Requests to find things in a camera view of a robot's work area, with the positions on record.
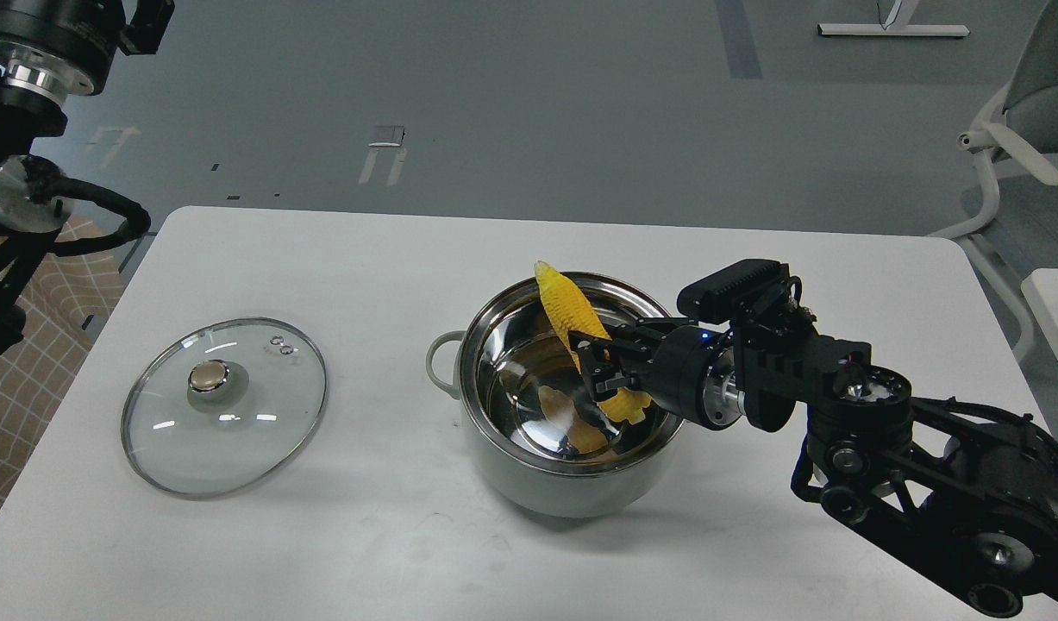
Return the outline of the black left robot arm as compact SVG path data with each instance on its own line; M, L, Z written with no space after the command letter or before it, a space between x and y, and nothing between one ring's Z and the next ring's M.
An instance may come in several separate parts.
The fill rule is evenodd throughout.
M118 248L142 237L145 209L32 154L60 136L70 96L95 96L117 52L154 54L172 1L0 1L0 357L23 337L19 298L37 267Z

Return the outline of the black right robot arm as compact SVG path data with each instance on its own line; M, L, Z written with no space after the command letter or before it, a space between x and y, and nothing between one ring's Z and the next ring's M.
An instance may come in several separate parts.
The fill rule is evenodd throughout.
M819 335L814 322L742 315L717 333L638 321L568 341L594 397L647 392L707 430L729 427L730 389L761 430L805 405L797 498L985 616L1017 616L1034 593L1058 604L1058 442L1030 414L915 397L872 365L867 343Z

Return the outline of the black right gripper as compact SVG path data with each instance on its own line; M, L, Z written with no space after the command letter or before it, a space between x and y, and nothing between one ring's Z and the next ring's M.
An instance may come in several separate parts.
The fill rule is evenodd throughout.
M612 342L651 357L632 389L624 375L623 358L612 351ZM567 351L576 357L579 372L594 404L616 424L637 425L646 419L654 401L662 410L682 417L705 430L727 430L744 416L744 398L736 385L730 337L701 329L686 317L637 317L627 323L604 323L597 316L580 319L567 329Z

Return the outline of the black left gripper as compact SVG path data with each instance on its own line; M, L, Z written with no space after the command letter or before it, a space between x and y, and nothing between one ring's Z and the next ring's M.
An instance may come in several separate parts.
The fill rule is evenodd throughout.
M122 1L0 1L0 63L35 51L76 72L72 94L97 95L117 44L127 56L156 55L174 11L174 0L136 1L126 24Z

